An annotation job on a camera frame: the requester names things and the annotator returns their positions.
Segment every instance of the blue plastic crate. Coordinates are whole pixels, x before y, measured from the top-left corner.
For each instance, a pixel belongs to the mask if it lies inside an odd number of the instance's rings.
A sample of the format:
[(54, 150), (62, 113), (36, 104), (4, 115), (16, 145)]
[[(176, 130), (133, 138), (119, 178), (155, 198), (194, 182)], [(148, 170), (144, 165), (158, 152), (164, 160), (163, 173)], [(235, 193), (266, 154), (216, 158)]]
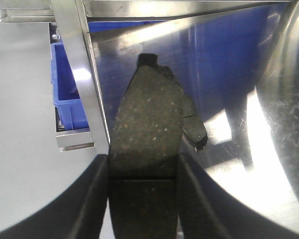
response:
[[(90, 22), (90, 32), (143, 25), (152, 22)], [(65, 130), (86, 128), (88, 122), (62, 42), (51, 44), (51, 81), (54, 105), (58, 108)]]

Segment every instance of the metal frame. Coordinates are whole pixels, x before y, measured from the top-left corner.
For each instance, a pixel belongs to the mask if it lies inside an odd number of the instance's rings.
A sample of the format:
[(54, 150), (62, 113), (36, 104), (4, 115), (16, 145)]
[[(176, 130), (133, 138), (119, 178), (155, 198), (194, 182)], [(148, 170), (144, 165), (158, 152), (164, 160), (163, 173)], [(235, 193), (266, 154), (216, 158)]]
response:
[(62, 36), (64, 48), (73, 72), (74, 80), (89, 122), (90, 131), (98, 154), (109, 151), (109, 137), (104, 116), (100, 106), (101, 95), (98, 89), (96, 71), (90, 62), (92, 52), (89, 49), (88, 24), (83, 2), (51, 0), (51, 6)]
[[(292, 0), (80, 0), (88, 20), (177, 19)], [(70, 1), (61, 1), (68, 8)], [(0, 0), (0, 23), (54, 22), (49, 0)]]

